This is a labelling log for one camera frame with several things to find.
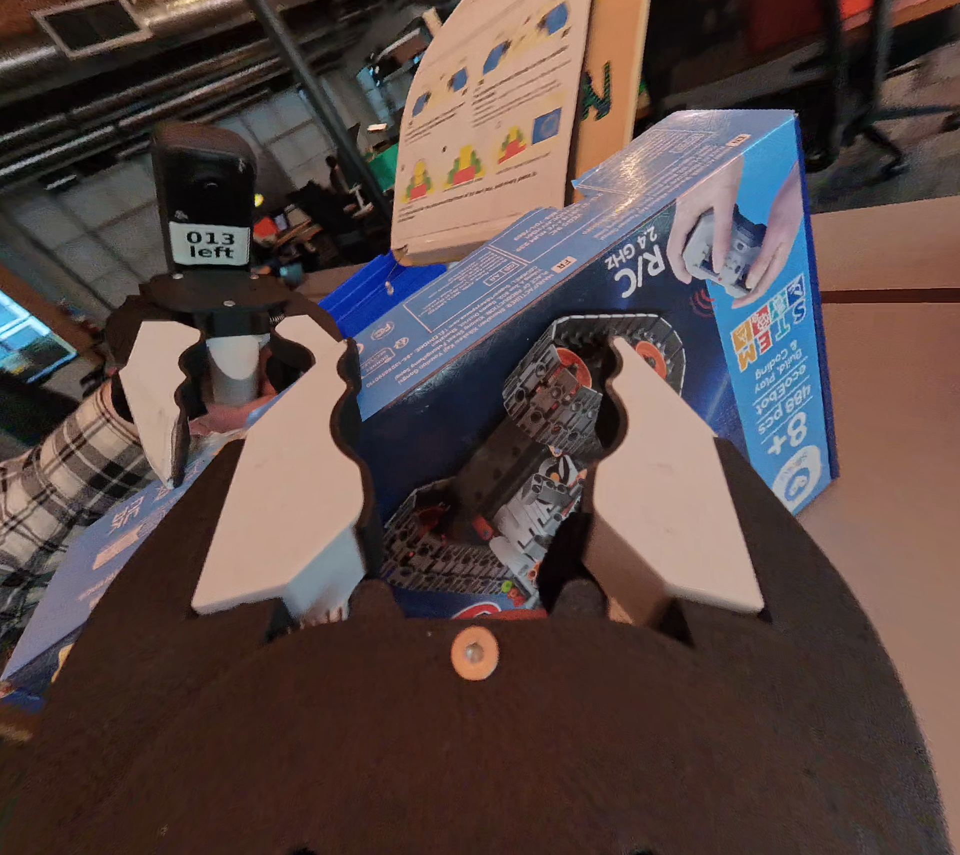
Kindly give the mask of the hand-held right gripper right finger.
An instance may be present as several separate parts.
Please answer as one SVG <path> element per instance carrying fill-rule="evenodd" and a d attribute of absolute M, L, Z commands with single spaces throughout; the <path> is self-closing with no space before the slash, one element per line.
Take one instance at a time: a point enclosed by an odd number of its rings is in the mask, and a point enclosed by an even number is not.
<path fill-rule="evenodd" d="M 764 599 L 717 436 L 624 338 L 610 351 L 618 433 L 592 476 L 583 564 L 612 618 L 653 628 L 677 601 L 759 615 Z"/>

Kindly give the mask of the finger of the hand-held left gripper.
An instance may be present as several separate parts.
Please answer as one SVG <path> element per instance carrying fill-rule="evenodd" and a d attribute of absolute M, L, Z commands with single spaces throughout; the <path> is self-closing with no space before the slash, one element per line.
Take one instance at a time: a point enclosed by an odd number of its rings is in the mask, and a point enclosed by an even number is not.
<path fill-rule="evenodd" d="M 184 481 L 190 447 L 192 377 L 183 357 L 201 343 L 201 333 L 190 325 L 172 320 L 144 321 L 119 373 L 150 468 L 170 489 Z"/>
<path fill-rule="evenodd" d="M 327 421 L 327 332 L 308 315 L 284 318 L 270 336 L 268 376 L 275 395 L 247 418 L 247 429 L 272 417 L 280 429 Z"/>

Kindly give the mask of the person's left forearm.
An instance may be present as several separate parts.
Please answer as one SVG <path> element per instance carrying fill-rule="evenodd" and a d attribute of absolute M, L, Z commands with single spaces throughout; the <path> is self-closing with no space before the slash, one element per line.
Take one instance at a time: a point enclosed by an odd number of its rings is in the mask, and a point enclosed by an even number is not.
<path fill-rule="evenodd" d="M 156 478 L 119 375 L 1 466 L 1 644 L 18 643 L 66 549 Z"/>

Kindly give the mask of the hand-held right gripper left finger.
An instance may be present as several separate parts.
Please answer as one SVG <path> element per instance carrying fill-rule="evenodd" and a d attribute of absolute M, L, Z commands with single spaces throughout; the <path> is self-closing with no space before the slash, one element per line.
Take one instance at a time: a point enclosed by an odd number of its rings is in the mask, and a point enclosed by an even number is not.
<path fill-rule="evenodd" d="M 337 620 L 367 573 L 369 485 L 346 450 L 352 341 L 318 359 L 246 431 L 191 599 L 198 615 L 279 601 L 296 621 Z"/>

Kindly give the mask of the computer monitor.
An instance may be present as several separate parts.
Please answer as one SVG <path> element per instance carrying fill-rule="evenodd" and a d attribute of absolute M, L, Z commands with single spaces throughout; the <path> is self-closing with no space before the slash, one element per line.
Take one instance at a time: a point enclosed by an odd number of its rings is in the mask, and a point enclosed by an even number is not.
<path fill-rule="evenodd" d="M 40 384 L 78 357 L 47 325 L 1 293 L 1 369 L 24 384 Z"/>

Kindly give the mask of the white ceiling vent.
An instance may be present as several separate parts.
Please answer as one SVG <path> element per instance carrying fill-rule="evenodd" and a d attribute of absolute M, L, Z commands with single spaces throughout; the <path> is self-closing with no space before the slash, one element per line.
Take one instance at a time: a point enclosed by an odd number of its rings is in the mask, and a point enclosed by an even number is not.
<path fill-rule="evenodd" d="M 71 59 L 114 52 L 154 38 L 129 0 L 72 0 L 33 10 L 30 17 Z"/>

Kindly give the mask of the person's left hand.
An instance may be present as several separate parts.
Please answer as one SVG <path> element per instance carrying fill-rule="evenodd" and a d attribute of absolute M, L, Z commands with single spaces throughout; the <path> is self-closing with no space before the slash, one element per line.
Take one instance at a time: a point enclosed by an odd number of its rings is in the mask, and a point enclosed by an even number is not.
<path fill-rule="evenodd" d="M 259 408 L 260 405 L 211 405 L 204 414 L 189 421 L 189 434 L 192 438 L 205 438 L 238 431 Z"/>

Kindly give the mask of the blue robot kit box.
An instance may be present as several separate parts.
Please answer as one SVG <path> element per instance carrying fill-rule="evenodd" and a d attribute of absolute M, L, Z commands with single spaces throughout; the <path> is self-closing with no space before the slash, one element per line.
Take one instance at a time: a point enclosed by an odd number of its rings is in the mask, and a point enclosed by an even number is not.
<path fill-rule="evenodd" d="M 429 284 L 360 326 L 366 267 L 318 304 L 353 342 L 346 452 L 369 486 L 366 577 L 417 618 L 474 619 L 552 606 L 548 577 L 574 528 L 586 546 L 596 465 L 613 449 L 607 394 L 624 339 L 735 444 L 789 514 L 836 476 L 822 314 L 798 119 L 787 110 L 678 112 L 589 171 L 582 199 L 524 214 Z M 215 337 L 182 357 L 189 421 L 265 406 L 270 333 Z M 131 558 L 166 529 L 195 540 L 160 587 L 191 606 L 248 421 L 192 437 L 181 485 L 156 477 L 90 525 L 2 672 L 40 696 Z"/>

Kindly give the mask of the black stool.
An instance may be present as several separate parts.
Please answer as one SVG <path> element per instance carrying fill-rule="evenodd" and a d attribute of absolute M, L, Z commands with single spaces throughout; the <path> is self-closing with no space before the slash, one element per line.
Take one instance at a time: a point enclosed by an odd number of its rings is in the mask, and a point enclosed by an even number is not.
<path fill-rule="evenodd" d="M 880 118 L 882 88 L 887 78 L 893 39 L 894 0 L 870 0 L 869 35 L 865 48 L 846 59 L 845 86 L 836 120 L 823 147 L 806 153 L 810 174 L 834 164 L 842 149 L 863 138 L 888 157 L 882 165 L 882 180 L 908 171 L 904 151 L 877 127 Z"/>

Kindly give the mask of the printed instruction sheet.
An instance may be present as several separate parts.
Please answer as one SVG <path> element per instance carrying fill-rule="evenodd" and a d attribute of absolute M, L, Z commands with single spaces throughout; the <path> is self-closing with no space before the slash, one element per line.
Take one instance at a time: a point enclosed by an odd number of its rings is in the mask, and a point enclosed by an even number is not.
<path fill-rule="evenodd" d="M 456 261 L 563 206 L 593 0 L 461 0 L 414 72 L 390 248 Z"/>

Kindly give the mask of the black metal pole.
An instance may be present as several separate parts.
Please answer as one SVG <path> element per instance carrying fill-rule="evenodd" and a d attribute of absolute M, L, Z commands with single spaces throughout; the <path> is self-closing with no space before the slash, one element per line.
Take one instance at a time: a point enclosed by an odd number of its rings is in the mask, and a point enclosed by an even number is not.
<path fill-rule="evenodd" d="M 338 150 L 343 168 L 371 204 L 379 222 L 390 224 L 392 208 L 379 188 L 378 180 L 357 147 L 355 137 L 344 124 L 329 94 L 313 73 L 286 22 L 270 0 L 245 0 L 264 33 L 290 70 L 294 82 L 305 96 L 314 115 L 325 127 Z"/>

